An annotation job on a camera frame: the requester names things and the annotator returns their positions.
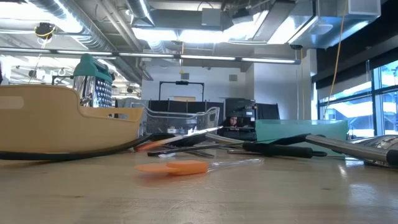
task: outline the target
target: teal container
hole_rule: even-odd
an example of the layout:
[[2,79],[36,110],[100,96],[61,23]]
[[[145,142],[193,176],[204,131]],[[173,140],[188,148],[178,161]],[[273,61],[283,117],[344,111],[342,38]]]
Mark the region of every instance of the teal container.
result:
[[[257,140],[279,139],[299,134],[322,134],[327,138],[345,141],[348,132],[347,121],[323,120],[257,120]],[[310,147],[315,151],[327,152],[328,156],[342,156],[325,147],[309,143],[294,144],[294,146]]]

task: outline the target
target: metal rod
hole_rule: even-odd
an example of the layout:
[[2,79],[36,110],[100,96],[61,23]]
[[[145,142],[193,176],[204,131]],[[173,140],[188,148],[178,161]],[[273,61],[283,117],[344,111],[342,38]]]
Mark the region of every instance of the metal rod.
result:
[[388,150],[386,149],[383,150],[380,148],[353,144],[350,142],[329,139],[321,136],[315,136],[312,134],[308,135],[305,138],[305,141],[315,144],[317,146],[327,147],[328,149],[347,154],[358,159],[370,159],[375,161],[387,162],[386,155]]
[[62,49],[27,49],[18,47],[0,47],[0,52],[23,53],[24,55],[52,54],[52,55],[83,55],[91,54],[94,57],[137,57],[137,58],[189,58],[190,60],[217,60],[229,62],[256,62],[256,63],[280,63],[288,65],[299,65],[301,60],[285,58],[250,58],[235,56],[210,56],[210,55],[187,55],[187,54],[153,54],[142,52],[96,52],[89,50],[62,50]]

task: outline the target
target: ceiling light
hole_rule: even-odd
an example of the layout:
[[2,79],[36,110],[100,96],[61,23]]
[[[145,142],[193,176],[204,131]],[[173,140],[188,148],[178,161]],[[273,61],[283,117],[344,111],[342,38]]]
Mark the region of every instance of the ceiling light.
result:
[[21,53],[50,53],[50,50],[45,49],[23,49],[23,48],[9,48],[9,47],[0,47],[0,51],[5,52],[21,52]]
[[177,40],[174,30],[132,28],[140,40]]
[[226,42],[228,38],[223,35],[222,31],[183,30],[180,40],[187,43],[203,44]]
[[71,54],[71,55],[83,55],[83,54],[100,55],[100,56],[112,55],[112,52],[92,52],[92,51],[82,51],[82,50],[59,50],[58,53]]
[[147,57],[147,58],[174,58],[174,55],[170,54],[150,54],[150,53],[120,53],[120,56],[127,57]]
[[220,57],[206,55],[181,55],[184,59],[203,59],[203,60],[235,60],[235,57]]
[[273,58],[242,58],[242,62],[261,62],[261,63],[299,63],[298,60],[273,59]]
[[307,23],[303,28],[301,28],[289,41],[288,43],[293,43],[295,40],[297,40],[298,37],[300,37],[305,31],[308,30],[316,21],[318,20],[318,16],[315,16],[310,20],[310,22]]

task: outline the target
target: metal bar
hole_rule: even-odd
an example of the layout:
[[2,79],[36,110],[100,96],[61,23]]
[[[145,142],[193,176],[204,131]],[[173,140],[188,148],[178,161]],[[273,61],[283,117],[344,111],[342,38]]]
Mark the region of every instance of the metal bar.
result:
[[160,100],[160,91],[162,91],[162,84],[163,84],[163,82],[160,81],[159,82],[159,100]]
[[305,141],[317,146],[327,147],[328,149],[354,156],[359,159],[374,159],[376,161],[387,162],[386,151],[382,151],[376,147],[353,144],[325,137],[314,136],[312,134],[308,135],[305,138]]
[[[369,60],[366,61],[366,73],[370,72]],[[376,94],[374,93],[375,84],[374,84],[374,76],[373,71],[371,71],[371,83],[372,83],[372,111],[373,111],[373,135],[377,136],[377,114],[376,114]]]
[[285,59],[285,58],[251,58],[251,57],[234,57],[234,56],[211,56],[211,55],[187,55],[187,54],[153,54],[142,52],[98,52],[89,50],[61,50],[61,49],[28,49],[17,47],[0,47],[0,52],[24,53],[28,54],[52,54],[52,55],[83,55],[91,54],[92,56],[103,57],[138,57],[138,58],[189,58],[196,60],[217,60],[229,62],[256,62],[256,63],[280,63],[289,65],[299,65],[301,60]]

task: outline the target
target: table surface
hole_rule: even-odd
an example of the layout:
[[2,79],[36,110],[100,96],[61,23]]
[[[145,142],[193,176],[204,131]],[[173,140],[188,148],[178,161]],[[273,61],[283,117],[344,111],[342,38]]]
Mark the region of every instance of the table surface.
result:
[[[253,158],[217,151],[204,159]],[[146,153],[0,161],[0,223],[395,223],[398,170],[337,157],[265,158],[206,174],[145,174]]]

